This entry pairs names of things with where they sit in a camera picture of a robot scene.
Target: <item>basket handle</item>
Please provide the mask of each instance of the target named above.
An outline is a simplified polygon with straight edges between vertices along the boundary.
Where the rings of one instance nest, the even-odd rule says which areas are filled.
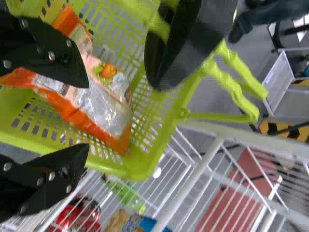
[[[178,0],[166,1],[172,6],[178,3]],[[144,23],[148,31],[153,31],[167,43],[170,26],[161,18],[157,9],[149,7],[141,0],[114,0],[114,2],[122,6],[122,8],[128,9],[128,12],[132,13]]]
[[[222,40],[215,50],[215,53],[222,56],[226,64],[232,67],[243,79],[244,82],[236,80],[241,88],[256,98],[265,100],[268,91],[252,75],[249,67],[239,58],[236,52],[227,48],[225,40]]]
[[[222,71],[213,59],[216,53],[223,56],[225,62],[234,68],[245,82],[236,80],[232,78],[229,73]],[[237,53],[228,50],[224,40],[219,44],[215,52],[202,63],[200,69],[193,75],[203,75],[206,76],[206,78],[209,76],[214,77],[218,84],[227,90],[234,103],[242,109],[246,115],[190,113],[188,110],[185,110],[180,114],[181,119],[190,118],[195,120],[216,120],[237,123],[256,122],[259,119],[260,112],[258,108],[245,98],[242,94],[242,90],[245,90],[262,100],[267,97],[268,91],[253,77],[250,69],[241,59],[239,59]]]

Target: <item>red item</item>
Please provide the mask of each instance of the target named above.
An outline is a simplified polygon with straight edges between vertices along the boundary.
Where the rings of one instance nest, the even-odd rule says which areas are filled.
[[[96,201],[88,203],[91,199],[84,198],[77,206],[75,202],[79,202],[80,198],[74,199],[64,210],[59,214],[54,225],[49,226],[49,232],[68,232],[79,229],[79,232],[99,232],[101,225],[98,220],[100,218],[100,209]]]

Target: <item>green item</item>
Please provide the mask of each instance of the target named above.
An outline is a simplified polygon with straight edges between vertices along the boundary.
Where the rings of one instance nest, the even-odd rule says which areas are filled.
[[[48,23],[56,18],[67,1],[53,0],[50,3],[48,6],[45,0],[7,1],[9,10],[14,15],[40,17]],[[190,116],[186,107],[202,75],[199,71],[198,75],[193,74],[176,89],[168,92],[153,91],[147,83],[144,64],[141,62],[146,36],[143,19],[138,14],[128,14],[130,9],[116,5],[114,0],[99,3],[72,0],[69,3],[72,3],[74,11],[80,15],[87,29],[94,32],[94,55],[98,56],[100,53],[101,41],[104,39],[104,44],[116,51],[114,63],[132,79],[131,155],[119,156],[91,135],[62,121],[59,114],[32,90],[8,87],[0,89],[3,111],[0,114],[0,142],[40,154],[48,154],[76,143],[89,143],[86,167],[123,179],[143,181],[154,173],[180,120],[186,120]],[[149,4],[152,5],[149,12],[156,13],[159,2],[149,1]],[[191,114],[191,117],[199,119],[210,116],[211,114]],[[225,115],[213,119],[228,117]]]
[[[105,79],[103,77],[101,77],[100,73],[103,71],[104,66],[106,65],[106,62],[102,62],[99,64],[99,66],[93,68],[93,72],[96,74],[97,78],[103,82],[104,84],[106,84],[107,86],[112,83],[112,79]]]
[[[132,186],[130,182],[124,183],[121,180],[111,181],[107,180],[106,175],[102,176],[102,180],[107,182],[106,185],[118,197],[122,204],[130,209],[135,209],[139,214],[143,214],[146,206],[140,202],[140,193]]]

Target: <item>product label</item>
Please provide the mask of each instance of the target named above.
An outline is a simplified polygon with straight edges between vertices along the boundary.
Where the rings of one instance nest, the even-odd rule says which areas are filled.
[[[76,43],[81,54],[92,53],[92,42],[91,38],[87,34],[82,24],[77,24],[74,30],[71,32],[69,37]]]

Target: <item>lime green shopping basket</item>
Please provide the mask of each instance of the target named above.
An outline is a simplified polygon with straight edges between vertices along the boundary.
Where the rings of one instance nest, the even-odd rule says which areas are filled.
[[[56,18],[66,3],[66,0],[7,0],[12,14],[40,17],[47,23]],[[110,49],[111,61],[131,80],[131,155],[119,156],[103,142],[62,121],[59,114],[33,91],[8,87],[0,89],[3,110],[0,114],[0,142],[41,154],[86,142],[91,147],[87,167],[142,181],[152,175],[179,120],[188,116],[186,106],[201,75],[193,74],[172,91],[153,91],[142,62],[147,33],[144,20],[132,17],[113,0],[70,0],[69,3],[93,34],[94,55],[101,57],[106,54],[106,49]],[[159,2],[147,1],[147,6],[155,13]],[[209,119],[209,115],[204,117],[203,114],[192,117]]]

